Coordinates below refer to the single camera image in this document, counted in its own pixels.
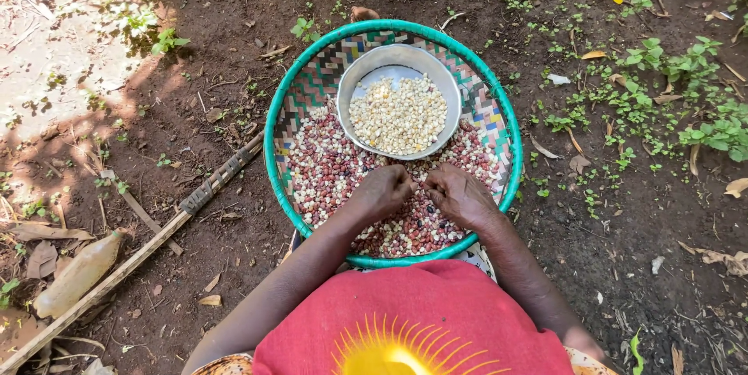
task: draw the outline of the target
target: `green basket rim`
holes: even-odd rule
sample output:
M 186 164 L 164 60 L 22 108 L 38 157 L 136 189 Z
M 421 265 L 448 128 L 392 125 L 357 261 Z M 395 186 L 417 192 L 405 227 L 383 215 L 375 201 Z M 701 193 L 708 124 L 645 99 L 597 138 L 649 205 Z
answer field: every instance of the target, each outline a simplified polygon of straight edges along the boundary
M 283 107 L 286 91 L 291 87 L 291 83 L 296 78 L 296 74 L 301 72 L 304 66 L 309 64 L 312 58 L 319 54 L 328 45 L 334 44 L 353 35 L 366 34 L 373 31 L 404 31 L 418 35 L 430 42 L 442 45 L 445 48 L 450 49 L 453 53 L 463 57 L 471 67 L 475 67 L 475 70 L 483 78 L 483 81 L 488 83 L 489 87 L 491 87 L 491 93 L 494 98 L 498 100 L 503 115 L 506 118 L 507 130 L 509 131 L 510 139 L 512 140 L 510 145 L 510 151 L 512 152 L 512 171 L 510 173 L 510 180 L 504 188 L 504 193 L 499 204 L 499 210 L 501 212 L 506 212 L 512 204 L 517 189 L 519 188 L 520 175 L 522 173 L 522 141 L 520 139 L 519 123 L 517 122 L 514 109 L 510 104 L 509 98 L 506 97 L 506 92 L 504 92 L 504 89 L 501 87 L 498 78 L 496 78 L 496 75 L 491 71 L 489 66 L 486 65 L 478 55 L 448 35 L 432 29 L 431 27 L 419 25 L 410 21 L 382 18 L 379 20 L 350 23 L 323 35 L 321 39 L 312 43 L 311 46 L 306 48 L 304 52 L 294 60 L 293 65 L 288 68 L 288 71 L 280 81 L 275 95 L 273 96 L 265 122 L 265 139 L 263 140 L 265 165 L 267 167 L 270 184 L 275 192 L 275 197 L 277 198 L 278 203 L 280 203 L 280 207 L 284 210 L 286 216 L 291 219 L 294 227 L 296 227 L 304 237 L 310 236 L 313 232 L 313 230 L 304 223 L 304 219 L 293 209 L 293 205 L 286 197 L 286 191 L 278 176 L 278 170 L 275 163 L 273 134 L 275 132 L 277 115 Z M 470 245 L 477 242 L 477 240 L 478 236 L 475 233 L 471 233 L 469 236 L 460 239 L 451 246 L 424 255 L 402 256 L 399 258 L 375 258 L 372 256 L 348 254 L 346 261 L 351 265 L 358 265 L 370 269 L 408 266 L 428 260 L 451 258 L 452 256 L 463 252 Z

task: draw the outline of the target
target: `brown soil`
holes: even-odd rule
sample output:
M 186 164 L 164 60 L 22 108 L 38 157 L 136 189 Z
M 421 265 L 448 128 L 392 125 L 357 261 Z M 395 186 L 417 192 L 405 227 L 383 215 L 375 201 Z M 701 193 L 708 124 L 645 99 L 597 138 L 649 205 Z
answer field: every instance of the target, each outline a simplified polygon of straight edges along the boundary
M 49 1 L 54 6 L 55 0 Z M 597 44 L 614 35 L 615 42 L 609 45 L 623 51 L 637 47 L 638 39 L 645 35 L 661 38 L 665 52 L 675 55 L 692 45 L 695 35 L 705 35 L 724 42 L 720 58 L 738 72 L 748 74 L 746 42 L 739 39 L 733 46 L 729 41 L 740 25 L 739 20 L 704 22 L 704 13 L 725 10 L 726 0 L 663 0 L 671 18 L 656 18 L 643 12 L 641 18 L 628 17 L 623 23 L 625 27 L 604 20 L 610 10 L 617 8 L 610 0 L 566 0 L 568 12 L 554 9 L 561 0 L 537 0 L 536 8 L 527 14 L 508 10 L 501 0 L 340 1 L 346 11 L 352 6 L 363 6 L 375 9 L 383 18 L 401 18 L 436 27 L 449 17 L 448 9 L 466 12 L 446 28 L 447 33 L 481 52 L 502 81 L 510 81 L 510 73 L 521 73 L 520 79 L 512 83 L 514 94 L 510 99 L 524 131 L 532 132 L 541 145 L 566 157 L 576 154 L 566 134 L 551 133 L 547 127 L 534 126 L 525 119 L 531 113 L 541 114 L 534 109 L 538 99 L 548 106 L 546 113 L 553 113 L 548 109 L 558 108 L 566 96 L 574 93 L 571 85 L 538 89 L 542 83 L 541 71 L 549 66 L 553 73 L 571 76 L 577 72 L 579 63 L 547 53 L 551 40 L 568 43 L 565 32 L 555 39 L 544 39 L 535 33 L 531 43 L 524 45 L 528 22 L 566 23 L 572 13 L 582 12 L 584 21 L 575 23 L 584 30 L 584 35 L 577 35 L 580 50 L 584 50 L 586 40 Z M 313 7 L 308 9 L 306 2 L 313 3 Z M 190 38 L 192 43 L 178 55 L 169 53 L 143 61 L 129 75 L 125 87 L 113 89 L 121 101 L 108 103 L 106 111 L 87 111 L 61 120 L 58 125 L 61 134 L 51 141 L 11 132 L 0 146 L 2 150 L 10 149 L 0 168 L 12 170 L 25 185 L 42 191 L 51 193 L 61 186 L 71 186 L 70 194 L 61 200 L 68 225 L 87 227 L 99 235 L 105 230 L 97 196 L 108 192 L 104 199 L 108 224 L 133 228 L 132 237 L 122 248 L 121 258 L 127 257 L 153 233 L 129 211 L 114 188 L 95 187 L 95 178 L 80 165 L 83 159 L 70 144 L 76 140 L 84 143 L 83 134 L 92 138 L 98 131 L 108 140 L 107 166 L 128 182 L 130 191 L 152 217 L 165 223 L 174 211 L 172 205 L 163 207 L 162 203 L 170 203 L 170 199 L 178 203 L 204 176 L 187 179 L 198 170 L 222 165 L 241 143 L 234 142 L 228 131 L 224 135 L 215 132 L 205 119 L 201 101 L 194 100 L 197 93 L 201 93 L 209 109 L 244 105 L 248 121 L 262 125 L 270 96 L 248 96 L 242 89 L 244 81 L 251 77 L 258 83 L 258 89 L 272 93 L 284 67 L 305 48 L 289 32 L 298 14 L 313 14 L 323 31 L 329 31 L 347 22 L 340 15 L 331 16 L 335 2 L 160 0 L 159 17 L 171 20 L 177 34 Z M 702 2 L 712 5 L 704 9 Z M 578 9 L 573 3 L 588 4 L 591 8 Z M 546 9 L 556 15 L 545 14 Z M 323 24 L 326 18 L 332 20 L 330 25 Z M 252 21 L 255 24 L 251 27 L 245 24 Z M 255 45 L 256 38 L 269 45 L 294 45 L 286 55 L 284 66 L 255 60 L 267 50 L 267 46 Z M 494 43 L 484 48 L 487 39 L 493 39 Z M 189 73 L 191 80 L 182 73 Z M 90 78 L 99 77 L 96 69 L 90 75 Z M 210 88 L 216 83 L 235 80 L 237 83 Z M 137 104 L 153 106 L 144 117 L 139 117 Z M 587 156 L 594 158 L 594 168 L 618 159 L 614 147 L 603 145 L 604 124 L 600 116 L 604 112 L 604 108 L 596 108 L 591 113 L 593 124 L 589 131 L 575 133 Z M 125 120 L 128 143 L 114 140 L 117 131 L 111 124 L 118 117 Z M 227 119 L 235 120 L 236 114 Z M 250 137 L 247 134 L 240 138 L 248 141 Z M 22 140 L 29 142 L 17 152 L 16 146 Z M 556 188 L 557 184 L 571 186 L 574 182 L 564 176 L 569 172 L 568 161 L 540 158 L 539 166 L 532 168 L 526 153 L 527 184 L 520 188 L 524 202 L 515 202 L 512 214 L 520 235 L 621 368 L 629 370 L 633 365 L 634 359 L 625 357 L 623 345 L 642 327 L 639 351 L 646 360 L 647 373 L 672 373 L 674 344 L 684 351 L 686 373 L 711 373 L 712 368 L 719 370 L 716 373 L 745 373 L 748 322 L 742 312 L 748 312 L 748 283 L 744 278 L 725 276 L 721 265 L 703 264 L 677 243 L 682 241 L 730 254 L 748 251 L 745 236 L 748 202 L 745 198 L 735 200 L 722 195 L 727 181 L 746 176 L 745 166 L 706 150 L 699 162 L 701 177 L 691 177 L 686 184 L 683 180 L 688 174 L 682 168 L 683 161 L 657 158 L 663 169 L 653 175 L 648 167 L 654 160 L 641 148 L 640 141 L 631 139 L 626 145 L 634 149 L 637 158 L 622 173 L 621 188 L 603 196 L 609 207 L 598 207 L 599 221 L 589 217 L 579 190 Z M 532 146 L 526 143 L 524 148 L 529 151 Z M 155 162 L 162 152 L 181 161 L 182 166 L 157 168 Z M 77 166 L 65 170 L 64 179 L 51 179 L 46 177 L 47 168 L 42 161 L 53 158 L 71 158 Z M 114 364 L 120 373 L 179 373 L 204 332 L 224 318 L 277 265 L 293 232 L 272 193 L 262 160 L 258 158 L 242 176 L 233 180 L 173 237 L 185 249 L 182 256 L 167 248 L 156 252 L 120 284 L 114 301 L 104 311 L 86 325 L 76 323 L 66 334 L 107 344 L 102 360 Z M 534 194 L 531 177 L 549 178 L 548 198 Z M 614 203 L 623 210 L 622 215 L 613 215 L 618 209 L 612 206 Z M 220 221 L 220 213 L 212 213 L 223 207 L 243 217 Z M 601 221 L 609 221 L 610 229 L 603 230 Z M 13 258 L 13 254 L 3 254 L 5 262 Z M 653 275 L 650 262 L 657 256 L 664 256 L 665 261 L 660 274 Z M 2 276 L 7 278 L 12 272 L 8 266 Z M 221 280 L 210 294 L 220 294 L 223 306 L 197 304 L 207 295 L 203 288 L 219 273 Z M 162 286 L 162 292 L 154 296 L 157 285 Z M 33 295 L 35 286 L 34 281 L 24 281 L 20 290 L 23 294 L 14 301 L 23 303 Z M 598 294 L 603 298 L 601 304 Z M 61 344 L 71 352 L 98 353 L 95 347 L 82 346 L 85 343 Z M 125 352 L 120 344 L 137 346 Z M 76 362 L 81 363 L 76 370 L 85 368 L 82 361 L 72 363 Z

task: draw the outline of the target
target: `colorful woven pattern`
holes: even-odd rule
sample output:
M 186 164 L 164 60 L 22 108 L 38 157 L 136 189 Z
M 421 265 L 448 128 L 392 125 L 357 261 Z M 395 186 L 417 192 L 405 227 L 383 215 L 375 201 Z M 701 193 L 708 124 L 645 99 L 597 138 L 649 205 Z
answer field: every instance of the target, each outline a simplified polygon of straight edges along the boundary
M 503 112 L 497 101 L 491 97 L 488 84 L 484 83 L 461 57 L 441 45 L 407 32 L 375 31 L 354 35 L 328 45 L 326 49 L 315 55 L 301 72 L 296 74 L 293 83 L 286 91 L 283 107 L 277 116 L 273 138 L 278 173 L 294 209 L 298 212 L 293 202 L 293 187 L 290 169 L 287 167 L 287 155 L 293 136 L 298 130 L 299 120 L 307 117 L 314 108 L 326 105 L 328 99 L 334 98 L 343 72 L 360 55 L 377 46 L 391 43 L 405 43 L 425 49 L 452 72 L 463 96 L 462 117 L 486 131 L 487 136 L 482 140 L 483 144 L 492 148 L 500 158 L 499 179 L 495 186 L 497 193 L 494 194 L 494 200 L 496 204 L 499 204 L 510 177 L 511 139 L 506 130 Z

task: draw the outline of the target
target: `dirt ground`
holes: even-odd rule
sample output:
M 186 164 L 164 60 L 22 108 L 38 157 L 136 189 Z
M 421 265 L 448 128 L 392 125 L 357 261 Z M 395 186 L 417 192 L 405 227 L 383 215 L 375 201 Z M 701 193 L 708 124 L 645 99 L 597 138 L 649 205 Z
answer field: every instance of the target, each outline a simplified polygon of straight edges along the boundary
M 275 93 L 285 68 L 306 47 L 289 32 L 299 14 L 314 15 L 324 33 L 348 22 L 340 14 L 331 14 L 336 1 L 344 11 L 368 7 L 383 18 L 437 28 L 450 10 L 465 12 L 445 31 L 479 52 L 501 81 L 511 85 L 510 100 L 523 129 L 526 182 L 520 187 L 523 201 L 515 201 L 511 216 L 547 274 L 614 362 L 623 370 L 635 364 L 627 345 L 641 327 L 639 351 L 646 361 L 645 373 L 673 373 L 673 347 L 683 351 L 684 373 L 748 370 L 748 281 L 725 274 L 721 264 L 704 264 L 678 245 L 681 241 L 729 254 L 748 251 L 748 201 L 723 195 L 727 182 L 748 177 L 745 165 L 706 149 L 699 158 L 700 176 L 691 177 L 684 168 L 687 159 L 652 159 L 640 141 L 632 138 L 626 145 L 637 158 L 622 173 L 620 189 L 604 195 L 608 207 L 599 207 L 600 218 L 595 220 L 586 211 L 584 196 L 571 189 L 574 179 L 566 176 L 567 159 L 540 156 L 536 168 L 529 163 L 530 133 L 548 150 L 566 158 L 576 155 L 565 133 L 552 133 L 542 123 L 533 124 L 529 116 L 543 114 L 536 109 L 538 100 L 551 111 L 547 114 L 575 93 L 574 84 L 538 88 L 542 70 L 550 67 L 555 74 L 572 76 L 580 61 L 548 54 L 551 41 L 568 43 L 565 32 L 555 38 L 536 34 L 525 45 L 528 22 L 566 24 L 572 13 L 582 12 L 583 21 L 575 22 L 583 30 L 577 35 L 581 51 L 588 40 L 625 51 L 640 46 L 639 39 L 658 37 L 665 51 L 675 55 L 693 45 L 696 35 L 704 35 L 724 42 L 720 59 L 748 74 L 748 39 L 730 42 L 741 25 L 739 20 L 704 20 L 705 13 L 713 9 L 725 10 L 727 0 L 663 0 L 671 17 L 642 12 L 621 23 L 604 20 L 619 8 L 611 0 L 535 0 L 529 12 L 509 10 L 502 0 L 158 0 L 159 23 L 174 26 L 179 37 L 191 39 L 176 54 L 159 57 L 133 56 L 116 39 L 98 37 L 90 23 L 97 0 L 40 1 L 52 11 L 73 1 L 86 10 L 54 23 L 35 18 L 41 28 L 0 63 L 2 101 L 24 115 L 15 129 L 0 133 L 4 155 L 0 170 L 13 172 L 18 181 L 6 193 L 16 212 L 31 198 L 49 198 L 60 191 L 68 227 L 86 228 L 98 236 L 106 233 L 99 197 L 108 194 L 102 198 L 108 225 L 132 228 L 120 253 L 120 259 L 125 259 L 153 232 L 130 211 L 115 187 L 96 187 L 96 177 L 83 165 L 88 159 L 81 152 L 91 148 L 95 134 L 108 146 L 106 166 L 129 184 L 130 192 L 163 225 L 175 214 L 173 205 L 203 181 L 207 170 L 222 165 L 249 141 L 249 124 L 265 122 L 271 96 L 259 91 Z M 554 9 L 564 2 L 567 12 Z M 574 7 L 574 3 L 589 8 Z M 555 11 L 554 15 L 546 10 Z M 36 15 L 27 4 L 5 12 L 13 14 L 3 25 L 14 37 Z M 293 47 L 282 64 L 255 59 L 272 45 Z M 48 73 L 50 64 L 60 64 L 62 71 L 57 72 L 67 74 L 67 82 L 54 89 L 36 77 Z M 519 79 L 510 79 L 516 72 Z M 731 75 L 723 72 L 725 77 Z M 248 79 L 257 83 L 257 89 L 245 90 Z M 104 108 L 91 110 L 79 92 L 86 88 L 101 93 Z M 22 92 L 37 97 L 47 93 L 51 108 L 31 116 L 29 109 L 20 106 L 25 99 Z M 146 104 L 150 110 L 139 116 L 138 105 Z M 209 110 L 217 106 L 242 108 L 242 112 L 230 113 L 213 125 L 206 121 L 203 104 Z M 601 116 L 605 112 L 605 107 L 598 106 L 590 113 L 589 131 L 575 131 L 593 168 L 618 159 L 615 147 L 604 146 Z M 123 120 L 124 130 L 112 127 L 117 119 Z M 236 123 L 238 137 L 229 132 L 229 122 Z M 59 134 L 49 129 L 50 123 L 56 124 Z M 125 130 L 128 141 L 117 141 Z M 157 167 L 161 153 L 181 166 Z M 48 175 L 45 161 L 53 159 L 72 161 L 70 167 L 60 169 L 61 178 Z M 653 163 L 663 168 L 652 173 L 648 167 Z M 549 179 L 548 186 L 553 188 L 547 198 L 534 194 L 531 177 Z M 558 184 L 570 189 L 556 188 Z M 242 217 L 220 219 L 222 209 Z M 179 373 L 202 335 L 277 265 L 292 233 L 293 226 L 281 211 L 258 157 L 173 236 L 185 249 L 181 256 L 162 247 L 117 287 L 111 303 L 99 314 L 77 322 L 65 333 L 100 341 L 107 345 L 106 352 L 87 343 L 60 344 L 70 352 L 98 354 L 120 373 Z M 23 275 L 24 263 L 14 256 L 13 243 L 5 240 L 3 245 L 0 275 L 6 280 Z M 34 245 L 27 247 L 31 251 Z M 657 256 L 663 256 L 664 262 L 655 275 L 651 261 Z M 203 288 L 217 274 L 221 274 L 220 282 L 210 294 L 220 294 L 223 306 L 197 304 L 207 295 Z M 23 306 L 37 292 L 37 285 L 36 280 L 23 280 L 13 303 Z M 87 366 L 82 358 L 69 360 L 66 363 L 76 364 L 73 373 Z

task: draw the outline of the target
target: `hand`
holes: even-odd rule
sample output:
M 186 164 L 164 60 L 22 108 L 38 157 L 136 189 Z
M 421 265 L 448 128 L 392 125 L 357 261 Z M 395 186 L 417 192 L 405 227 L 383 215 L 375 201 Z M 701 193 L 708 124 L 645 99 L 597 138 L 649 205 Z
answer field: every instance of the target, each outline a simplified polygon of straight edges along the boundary
M 434 205 L 463 229 L 483 228 L 501 213 L 481 181 L 449 163 L 429 173 L 425 188 Z
M 346 213 L 358 214 L 370 226 L 399 210 L 417 188 L 405 166 L 384 166 L 369 172 L 343 208 Z

